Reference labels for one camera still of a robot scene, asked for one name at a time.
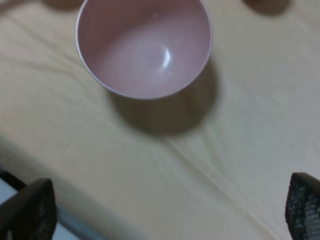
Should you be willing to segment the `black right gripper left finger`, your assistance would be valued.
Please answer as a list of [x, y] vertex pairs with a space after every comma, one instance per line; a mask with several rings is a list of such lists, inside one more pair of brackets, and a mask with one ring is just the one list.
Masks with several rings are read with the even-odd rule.
[[41, 178], [0, 205], [0, 238], [51, 240], [57, 221], [53, 183]]

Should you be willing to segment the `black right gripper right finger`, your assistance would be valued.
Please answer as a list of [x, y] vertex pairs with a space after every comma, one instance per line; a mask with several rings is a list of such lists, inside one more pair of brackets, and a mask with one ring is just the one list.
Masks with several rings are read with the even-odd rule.
[[285, 221], [293, 240], [320, 238], [320, 181], [304, 173], [291, 175], [285, 204]]

